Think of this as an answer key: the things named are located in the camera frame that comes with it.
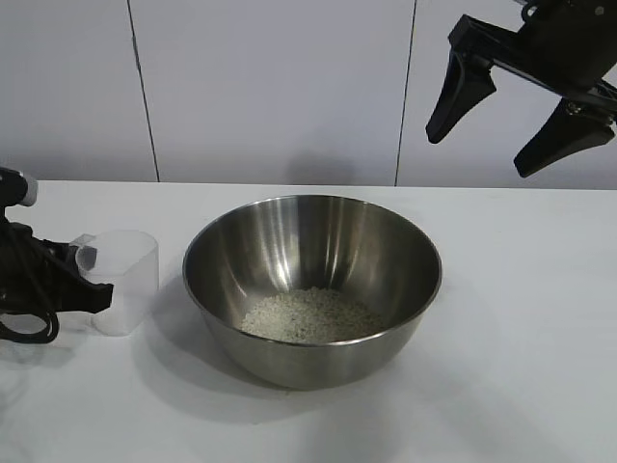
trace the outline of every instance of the translucent plastic container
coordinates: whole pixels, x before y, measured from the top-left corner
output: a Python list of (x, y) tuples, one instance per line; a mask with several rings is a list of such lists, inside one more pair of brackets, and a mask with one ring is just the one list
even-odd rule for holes
[(114, 285), (109, 309), (92, 317), (94, 328), (126, 336), (152, 309), (158, 291), (158, 243), (142, 231), (82, 235), (74, 242), (80, 275), (92, 283)]

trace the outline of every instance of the metal bowl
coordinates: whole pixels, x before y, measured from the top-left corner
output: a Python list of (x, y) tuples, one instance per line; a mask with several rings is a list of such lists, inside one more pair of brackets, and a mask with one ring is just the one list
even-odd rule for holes
[[(407, 219), (362, 201), (292, 196), (242, 206), (208, 225), (184, 258), (184, 282), (230, 358), (292, 389), (361, 379), (409, 340), (440, 287), (430, 239)], [(387, 329), (366, 338), (296, 344), (241, 331), (259, 300), (326, 287), (381, 313)]]

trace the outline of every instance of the cable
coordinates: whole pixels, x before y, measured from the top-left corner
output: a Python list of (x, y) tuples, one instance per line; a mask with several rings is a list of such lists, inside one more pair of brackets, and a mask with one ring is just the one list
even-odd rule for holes
[[(58, 332), (60, 331), (60, 322), (58, 320), (54, 304), (45, 292), (39, 278), (35, 275), (35, 272), (31, 268), (27, 259), (24, 257), (21, 249), (21, 243), (19, 242), (11, 223), (6, 217), (2, 217), (0, 219), (0, 232), (4, 232), (4, 235), (6, 235), (11, 241), (17, 260), (19, 261), (21, 268), (32, 284), (33, 290), (40, 300), (40, 306), (33, 305), (32, 307), (29, 307), (29, 311), (26, 313), (39, 318), (45, 323), (45, 327), (36, 333), (18, 333), (0, 321), (0, 339), (27, 344), (44, 344), (52, 342), (56, 339)], [(33, 251), (40, 252), (40, 250), (34, 247)]]

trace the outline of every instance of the rice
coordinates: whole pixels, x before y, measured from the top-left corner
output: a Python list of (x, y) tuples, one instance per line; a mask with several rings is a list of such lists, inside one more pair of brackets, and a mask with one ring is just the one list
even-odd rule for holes
[(270, 340), (323, 343), (382, 331), (382, 317), (332, 289), (293, 289), (267, 297), (249, 310), (242, 331)]

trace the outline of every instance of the table surface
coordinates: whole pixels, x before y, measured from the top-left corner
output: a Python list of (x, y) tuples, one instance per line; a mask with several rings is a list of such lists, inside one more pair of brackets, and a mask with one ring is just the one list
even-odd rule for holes
[[(180, 277), (208, 222), (326, 193), (405, 215), (443, 286), (381, 371), (317, 392), (260, 384), (215, 345)], [(617, 192), (41, 182), (38, 237), (137, 229), (161, 292), (129, 337), (63, 314), (50, 345), (0, 341), (0, 462), (613, 462)]]

